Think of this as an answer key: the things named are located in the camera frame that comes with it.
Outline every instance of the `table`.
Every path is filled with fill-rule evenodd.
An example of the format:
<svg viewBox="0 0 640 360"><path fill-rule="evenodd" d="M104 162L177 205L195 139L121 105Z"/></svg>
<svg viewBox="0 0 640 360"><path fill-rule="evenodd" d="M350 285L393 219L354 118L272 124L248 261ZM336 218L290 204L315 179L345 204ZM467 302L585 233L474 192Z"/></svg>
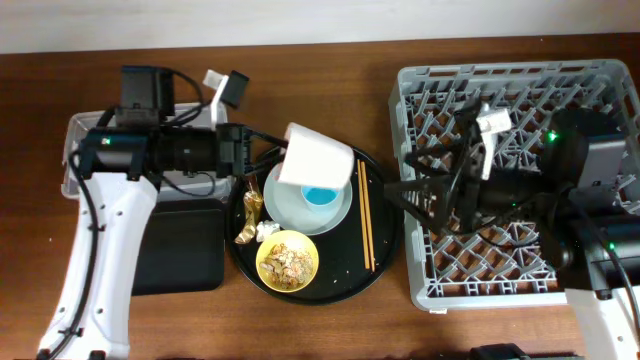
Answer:
<svg viewBox="0 0 640 360"><path fill-rule="evenodd" d="M67 123L119 100L122 64L162 65L196 79L207 68L238 70L251 84L231 121L274 135L298 122L397 174L387 99L401 68L618 58L640 84L638 47L640 35L627 34L0 56L0 358L33 358L51 319L77 218L76 202L60 195ZM177 82L177 101L193 101L191 91ZM129 329L131 359L438 359L509 342L530 353L585 353L567 306L419 311L409 298L404 247L371 288L326 307L264 294L227 254L218 290L135 297Z"/></svg>

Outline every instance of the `crumpled paper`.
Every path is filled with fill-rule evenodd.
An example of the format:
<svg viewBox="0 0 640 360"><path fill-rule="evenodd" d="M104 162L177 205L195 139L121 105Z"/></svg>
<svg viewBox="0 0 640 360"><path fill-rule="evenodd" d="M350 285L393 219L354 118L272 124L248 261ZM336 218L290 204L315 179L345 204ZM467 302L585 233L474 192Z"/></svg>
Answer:
<svg viewBox="0 0 640 360"><path fill-rule="evenodd" d="M247 178L247 182L249 183L249 191L244 194L244 216L246 222L244 224L244 228L234 242L236 244L248 244L254 236L256 236L256 225L258 220L260 219L260 211L262 210L262 204L264 204L264 198L260 193L260 188L258 187L258 181L255 175Z"/></svg>
<svg viewBox="0 0 640 360"><path fill-rule="evenodd" d="M275 221L261 221L257 227L258 236L256 236L257 242L265 241L269 236L280 231L280 224Z"/></svg>

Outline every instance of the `blue liquid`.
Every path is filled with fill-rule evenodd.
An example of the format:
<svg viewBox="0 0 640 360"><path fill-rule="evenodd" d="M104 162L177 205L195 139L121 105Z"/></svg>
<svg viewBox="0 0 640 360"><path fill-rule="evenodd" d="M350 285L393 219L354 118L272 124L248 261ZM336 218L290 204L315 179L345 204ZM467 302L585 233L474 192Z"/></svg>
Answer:
<svg viewBox="0 0 640 360"><path fill-rule="evenodd" d="M302 193L307 201L314 205L326 205L338 196L335 190L320 188L304 188Z"/></svg>

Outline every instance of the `white plate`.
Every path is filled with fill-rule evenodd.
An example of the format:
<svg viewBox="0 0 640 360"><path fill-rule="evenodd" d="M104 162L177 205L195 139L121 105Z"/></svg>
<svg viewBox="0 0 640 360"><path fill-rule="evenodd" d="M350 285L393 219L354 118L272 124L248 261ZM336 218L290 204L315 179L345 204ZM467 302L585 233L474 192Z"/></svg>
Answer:
<svg viewBox="0 0 640 360"><path fill-rule="evenodd" d="M264 184L264 205L273 221L286 230L318 235L333 229L344 220L353 200L351 182L338 195L337 201L341 202L339 207L327 213L315 213L305 204L300 186L275 180L281 168L282 163L274 166Z"/></svg>

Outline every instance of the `yellow bowl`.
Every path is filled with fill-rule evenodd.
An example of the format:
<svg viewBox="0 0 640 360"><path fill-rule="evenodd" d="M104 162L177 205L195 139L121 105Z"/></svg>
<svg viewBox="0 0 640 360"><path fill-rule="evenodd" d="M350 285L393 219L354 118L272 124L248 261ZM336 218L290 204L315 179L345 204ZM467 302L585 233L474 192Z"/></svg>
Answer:
<svg viewBox="0 0 640 360"><path fill-rule="evenodd" d="M311 255L311 260L313 261L313 271L311 272L311 279L305 282L302 285L299 285L293 289L283 289L278 284L269 280L269 272L260 267L260 263L264 261L264 259L269 256L271 253L271 249L274 246L284 244L290 249L301 249L307 250L309 255ZM256 269L258 270L258 276L260 276L260 280L262 280L265 285L267 285L270 289L282 292L282 293L292 293L296 292L300 289L303 289L305 286L309 285L313 278L316 276L318 272L318 264L320 260L318 258L318 249L316 249L316 245L306 237L304 234L301 234L297 231L291 230L283 230L279 231L267 238L262 245L258 248L258 254L256 254Z"/></svg>

